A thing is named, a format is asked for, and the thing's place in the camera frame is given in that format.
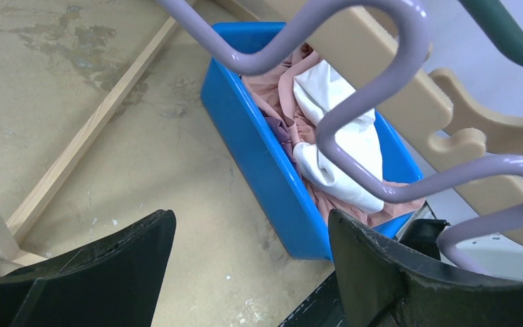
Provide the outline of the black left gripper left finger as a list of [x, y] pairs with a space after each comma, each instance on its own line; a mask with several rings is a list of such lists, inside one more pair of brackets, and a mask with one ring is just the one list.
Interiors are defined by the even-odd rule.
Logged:
[[150, 326], [176, 230], [171, 210], [0, 277], [0, 326]]

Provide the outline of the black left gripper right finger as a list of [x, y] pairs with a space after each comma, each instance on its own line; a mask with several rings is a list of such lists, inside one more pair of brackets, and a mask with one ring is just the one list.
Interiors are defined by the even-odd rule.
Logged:
[[523, 326], [523, 282], [442, 263], [339, 210], [328, 229], [349, 326]]

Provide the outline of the white cloth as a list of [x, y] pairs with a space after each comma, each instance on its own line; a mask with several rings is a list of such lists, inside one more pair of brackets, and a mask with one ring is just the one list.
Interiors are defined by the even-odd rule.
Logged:
[[[355, 89], [327, 61], [322, 60], [294, 77], [293, 92], [304, 117], [317, 125], [327, 112], [352, 95]], [[352, 158], [381, 180], [383, 158], [375, 120], [375, 110], [371, 109], [339, 129], [335, 140]], [[295, 145], [294, 158], [302, 176], [319, 190], [366, 214], [383, 210], [384, 201], [335, 166], [317, 149], [314, 141], [302, 141]]]

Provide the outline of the pink pleated skirt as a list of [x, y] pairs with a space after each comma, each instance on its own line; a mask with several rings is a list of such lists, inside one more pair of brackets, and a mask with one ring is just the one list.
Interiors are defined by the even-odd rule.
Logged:
[[[260, 112], [263, 115], [281, 119], [285, 123], [291, 136], [293, 156], [295, 145], [302, 141], [314, 141], [316, 145], [315, 128], [317, 126], [313, 125], [304, 117], [297, 104], [293, 92], [294, 77], [315, 66], [322, 60], [326, 61], [308, 44], [303, 44], [297, 47], [284, 62], [269, 72], [259, 76], [243, 76], [241, 78], [243, 85], [251, 94]], [[319, 190], [302, 176], [295, 158], [294, 162], [291, 163], [302, 179], [304, 188], [324, 220], [328, 219], [329, 212], [332, 209], [338, 208], [362, 223], [370, 227], [375, 227], [399, 216], [417, 211], [425, 203], [423, 198], [401, 204], [384, 202], [382, 211], [366, 214], [338, 200], [334, 196]]]

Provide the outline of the teal hanger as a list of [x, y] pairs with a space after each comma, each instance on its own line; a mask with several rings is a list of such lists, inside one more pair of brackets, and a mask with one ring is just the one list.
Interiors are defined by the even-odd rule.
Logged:
[[496, 49], [523, 67], [523, 30], [499, 0], [459, 0]]

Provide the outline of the purple pleated skirt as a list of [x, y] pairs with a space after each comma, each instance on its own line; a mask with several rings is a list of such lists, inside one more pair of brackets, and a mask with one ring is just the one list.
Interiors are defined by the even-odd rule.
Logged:
[[288, 159], [291, 162], [294, 162], [291, 136], [288, 128], [285, 126], [285, 123], [281, 119], [275, 118], [273, 116], [264, 115], [264, 119]]

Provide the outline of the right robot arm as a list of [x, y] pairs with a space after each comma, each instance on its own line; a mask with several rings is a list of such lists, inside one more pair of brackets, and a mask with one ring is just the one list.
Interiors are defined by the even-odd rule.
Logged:
[[440, 261], [437, 238], [447, 226], [449, 222], [444, 219], [414, 219], [407, 226], [399, 243]]

